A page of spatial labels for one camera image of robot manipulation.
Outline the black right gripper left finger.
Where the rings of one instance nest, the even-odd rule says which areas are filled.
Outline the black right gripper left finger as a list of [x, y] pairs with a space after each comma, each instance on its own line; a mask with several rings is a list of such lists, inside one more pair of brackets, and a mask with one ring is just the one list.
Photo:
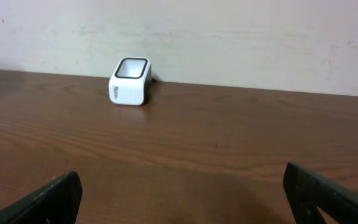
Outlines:
[[75, 224], [82, 192], [78, 173], [71, 171], [0, 210], [0, 224]]

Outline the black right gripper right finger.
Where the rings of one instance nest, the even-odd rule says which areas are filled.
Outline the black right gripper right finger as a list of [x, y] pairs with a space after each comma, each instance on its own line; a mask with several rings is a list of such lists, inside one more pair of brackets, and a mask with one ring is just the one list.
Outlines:
[[338, 223], [358, 223], [358, 193], [312, 170], [289, 162], [283, 188], [297, 223], [325, 223], [320, 210]]

